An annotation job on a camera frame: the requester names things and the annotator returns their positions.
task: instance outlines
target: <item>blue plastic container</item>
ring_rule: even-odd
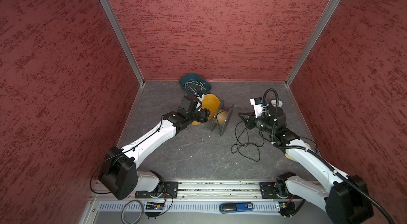
[[[178,82],[184,92],[189,92],[192,95],[195,95],[196,93],[210,93],[210,84],[196,73],[188,73]]]

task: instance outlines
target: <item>yellow bowl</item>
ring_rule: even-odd
[[[202,108],[209,109],[210,115],[208,120],[211,120],[218,110],[219,105],[221,104],[220,100],[214,94],[206,94],[204,100],[202,100]],[[193,121],[192,125],[201,124],[200,122]]]

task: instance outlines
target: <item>metal corner post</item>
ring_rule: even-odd
[[[318,20],[317,25],[315,26],[313,32],[311,33],[307,43],[305,44],[300,56],[297,59],[294,67],[291,69],[290,74],[287,77],[286,84],[289,86],[295,76],[297,75],[298,71],[300,70],[302,64],[304,63],[305,59],[307,58],[309,52],[313,48],[314,44],[317,42],[320,34],[322,33],[323,29],[325,28],[326,24],[329,21],[329,18],[332,16],[333,12],[335,11],[336,7],[338,6],[341,0],[329,0],[328,4],[326,5],[321,17]]]
[[[137,65],[133,52],[131,51],[129,43],[127,42],[126,36],[123,33],[122,28],[120,27],[120,23],[117,20],[117,17],[113,11],[112,5],[110,4],[109,0],[100,0],[100,3],[102,4],[107,17],[109,18],[109,21],[113,27],[113,30],[116,33],[117,38],[119,39],[119,42],[123,48],[123,51],[125,52],[126,57],[129,60],[129,63],[134,71],[135,76],[137,77],[137,80],[138,80],[140,86],[144,85],[145,80],[143,78],[143,75],[141,74],[140,68]]]

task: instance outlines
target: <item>spool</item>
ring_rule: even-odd
[[[216,110],[215,116],[213,117],[212,124],[210,127],[210,130],[213,131],[216,126],[219,124],[219,127],[221,128],[221,136],[226,130],[226,127],[229,123],[231,114],[233,113],[233,108],[234,104],[231,105],[228,111],[223,109],[223,106],[225,105],[225,101],[222,100],[221,104],[219,104],[218,109]]]

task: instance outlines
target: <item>red textured wall panel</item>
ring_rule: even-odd
[[[407,220],[407,0],[342,0],[292,84],[322,156]],[[369,223],[386,223],[375,210]]]
[[[0,8],[0,222],[75,224],[137,80],[99,0]]]
[[[328,0],[110,0],[146,79],[285,80]]]

